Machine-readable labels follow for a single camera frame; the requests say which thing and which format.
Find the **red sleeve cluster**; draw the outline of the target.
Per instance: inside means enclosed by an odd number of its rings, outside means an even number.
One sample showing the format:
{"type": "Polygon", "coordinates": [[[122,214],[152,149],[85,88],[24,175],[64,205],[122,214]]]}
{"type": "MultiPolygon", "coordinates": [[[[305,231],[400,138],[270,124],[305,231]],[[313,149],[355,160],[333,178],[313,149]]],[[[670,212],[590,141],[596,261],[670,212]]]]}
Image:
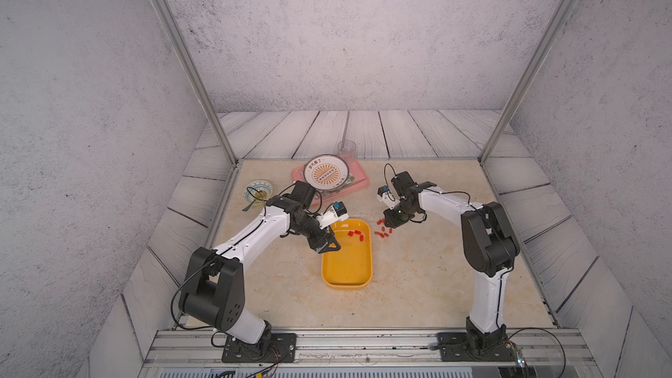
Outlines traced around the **red sleeve cluster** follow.
{"type": "Polygon", "coordinates": [[[357,238],[360,242],[365,241],[364,234],[360,230],[350,230],[350,231],[348,231],[348,235],[350,237],[357,238]]]}

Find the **yellow plastic storage box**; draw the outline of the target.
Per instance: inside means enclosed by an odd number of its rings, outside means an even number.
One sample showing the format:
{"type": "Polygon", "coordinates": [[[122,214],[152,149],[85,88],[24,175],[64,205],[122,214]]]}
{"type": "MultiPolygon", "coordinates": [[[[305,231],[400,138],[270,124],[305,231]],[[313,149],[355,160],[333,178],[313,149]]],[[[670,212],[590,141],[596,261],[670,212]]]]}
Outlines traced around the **yellow plastic storage box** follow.
{"type": "Polygon", "coordinates": [[[373,277],[373,246],[369,224],[365,220],[350,218],[332,225],[341,250],[322,255],[321,276],[333,289],[360,290],[373,277]],[[348,231],[360,230],[365,241],[350,237],[348,231]]]}

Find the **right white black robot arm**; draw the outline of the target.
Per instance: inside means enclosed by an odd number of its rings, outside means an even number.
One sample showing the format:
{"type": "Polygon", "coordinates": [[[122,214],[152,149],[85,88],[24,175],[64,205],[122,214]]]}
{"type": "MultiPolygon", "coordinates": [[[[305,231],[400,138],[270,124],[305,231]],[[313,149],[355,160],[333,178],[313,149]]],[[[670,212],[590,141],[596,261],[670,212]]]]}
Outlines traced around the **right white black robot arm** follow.
{"type": "Polygon", "coordinates": [[[377,190],[386,206],[385,226],[397,229],[420,224],[418,215],[434,214],[460,227],[465,260],[474,270],[474,299],[467,316],[467,343],[476,352],[497,348],[508,339],[504,320],[507,281],[520,254],[515,231],[504,207],[494,201],[477,204],[462,191],[445,191],[436,184],[418,183],[407,171],[377,190]]]}

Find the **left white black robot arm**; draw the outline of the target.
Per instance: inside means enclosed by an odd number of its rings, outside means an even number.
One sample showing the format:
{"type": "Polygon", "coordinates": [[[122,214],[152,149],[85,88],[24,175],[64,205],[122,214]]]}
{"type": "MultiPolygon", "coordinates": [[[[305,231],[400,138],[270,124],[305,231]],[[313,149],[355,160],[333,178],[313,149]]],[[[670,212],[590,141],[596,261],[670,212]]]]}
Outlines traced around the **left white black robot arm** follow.
{"type": "Polygon", "coordinates": [[[289,235],[304,236],[318,254],[341,249],[332,225],[348,219],[344,203],[323,213],[310,207],[317,190],[303,181],[262,201],[262,210],[238,234],[214,248],[192,253],[182,285],[173,297],[181,313],[248,345],[271,338],[271,325],[246,307],[245,271],[271,243],[289,235]]]}

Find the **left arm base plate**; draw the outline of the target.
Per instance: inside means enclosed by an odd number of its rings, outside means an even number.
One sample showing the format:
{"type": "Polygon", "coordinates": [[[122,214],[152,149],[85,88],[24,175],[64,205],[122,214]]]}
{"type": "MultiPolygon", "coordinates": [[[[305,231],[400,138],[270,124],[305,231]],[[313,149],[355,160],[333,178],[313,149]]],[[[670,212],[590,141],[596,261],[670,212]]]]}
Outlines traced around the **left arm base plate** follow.
{"type": "Polygon", "coordinates": [[[222,362],[229,363],[292,363],[297,349],[297,334],[272,332],[255,343],[245,343],[228,337],[222,352],[222,362]]]}

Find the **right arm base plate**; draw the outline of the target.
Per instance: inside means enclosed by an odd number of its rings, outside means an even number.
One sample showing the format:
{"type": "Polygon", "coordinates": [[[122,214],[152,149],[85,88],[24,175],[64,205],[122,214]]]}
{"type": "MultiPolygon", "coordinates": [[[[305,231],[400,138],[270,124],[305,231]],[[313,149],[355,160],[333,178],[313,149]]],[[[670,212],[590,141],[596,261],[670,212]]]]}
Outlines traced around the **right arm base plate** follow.
{"type": "Polygon", "coordinates": [[[442,362],[515,362],[516,351],[507,338],[501,332],[440,332],[437,349],[442,362]]]}

